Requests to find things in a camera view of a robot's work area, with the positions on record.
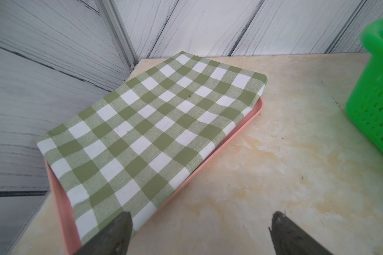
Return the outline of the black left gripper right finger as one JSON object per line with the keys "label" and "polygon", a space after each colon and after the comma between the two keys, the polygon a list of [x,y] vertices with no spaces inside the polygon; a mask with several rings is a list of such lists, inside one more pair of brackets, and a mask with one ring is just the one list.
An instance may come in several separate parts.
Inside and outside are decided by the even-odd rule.
{"label": "black left gripper right finger", "polygon": [[269,231],[277,255],[332,255],[280,211],[274,212]]}

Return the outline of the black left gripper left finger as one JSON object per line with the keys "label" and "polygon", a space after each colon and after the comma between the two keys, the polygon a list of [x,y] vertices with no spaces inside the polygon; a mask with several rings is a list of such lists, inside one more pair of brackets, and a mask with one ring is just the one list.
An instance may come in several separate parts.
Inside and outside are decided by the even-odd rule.
{"label": "black left gripper left finger", "polygon": [[131,213],[124,211],[74,254],[125,255],[128,251],[132,230]]}

